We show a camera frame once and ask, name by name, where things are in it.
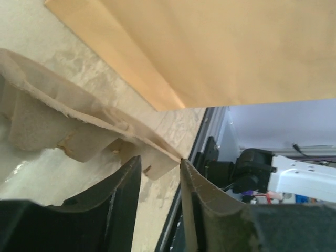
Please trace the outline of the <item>brown paper bag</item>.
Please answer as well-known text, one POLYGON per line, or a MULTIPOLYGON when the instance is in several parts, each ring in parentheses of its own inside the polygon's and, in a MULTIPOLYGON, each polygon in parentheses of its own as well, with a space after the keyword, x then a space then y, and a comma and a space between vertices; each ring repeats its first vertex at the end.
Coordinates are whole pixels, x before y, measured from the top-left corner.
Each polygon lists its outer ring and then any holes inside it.
POLYGON ((45 1, 159 111, 335 97, 335 1, 45 1))

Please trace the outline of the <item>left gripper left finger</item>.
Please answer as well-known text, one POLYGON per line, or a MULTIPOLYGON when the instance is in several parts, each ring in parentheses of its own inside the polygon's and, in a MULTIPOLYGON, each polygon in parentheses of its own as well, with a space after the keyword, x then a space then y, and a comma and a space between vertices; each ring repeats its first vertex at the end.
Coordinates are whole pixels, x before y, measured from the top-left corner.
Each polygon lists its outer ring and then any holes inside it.
POLYGON ((1 201, 1 251, 131 251, 141 158, 60 206, 1 201))

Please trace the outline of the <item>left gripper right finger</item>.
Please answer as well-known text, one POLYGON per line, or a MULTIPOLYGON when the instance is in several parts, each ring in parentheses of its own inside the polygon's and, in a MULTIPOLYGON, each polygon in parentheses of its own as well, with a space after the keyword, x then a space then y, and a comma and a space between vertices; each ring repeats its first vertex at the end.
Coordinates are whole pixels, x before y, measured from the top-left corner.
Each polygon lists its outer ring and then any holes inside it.
POLYGON ((244 204, 180 163, 186 251, 335 251, 335 205, 244 204))

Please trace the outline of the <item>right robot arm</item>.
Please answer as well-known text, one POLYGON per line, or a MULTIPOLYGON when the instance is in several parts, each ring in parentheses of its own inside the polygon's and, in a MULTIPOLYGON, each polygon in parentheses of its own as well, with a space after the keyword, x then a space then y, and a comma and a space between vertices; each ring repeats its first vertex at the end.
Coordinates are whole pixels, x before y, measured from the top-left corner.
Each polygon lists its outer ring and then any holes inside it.
POLYGON ((335 168, 301 162, 271 151, 246 149, 235 162, 218 161, 215 139, 208 138, 203 175, 224 192, 286 193, 335 202, 335 168))

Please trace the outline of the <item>brown cup carrier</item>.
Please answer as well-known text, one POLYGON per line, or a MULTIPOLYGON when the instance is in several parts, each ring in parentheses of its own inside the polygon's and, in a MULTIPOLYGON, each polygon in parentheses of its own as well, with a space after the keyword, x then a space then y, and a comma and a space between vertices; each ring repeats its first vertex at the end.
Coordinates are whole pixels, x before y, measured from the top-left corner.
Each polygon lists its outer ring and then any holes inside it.
POLYGON ((1 114, 11 121, 9 139, 19 149, 60 148, 87 162, 108 148, 122 162, 140 156, 152 180, 179 165, 181 154, 147 125, 7 49, 1 50, 1 83, 1 114))

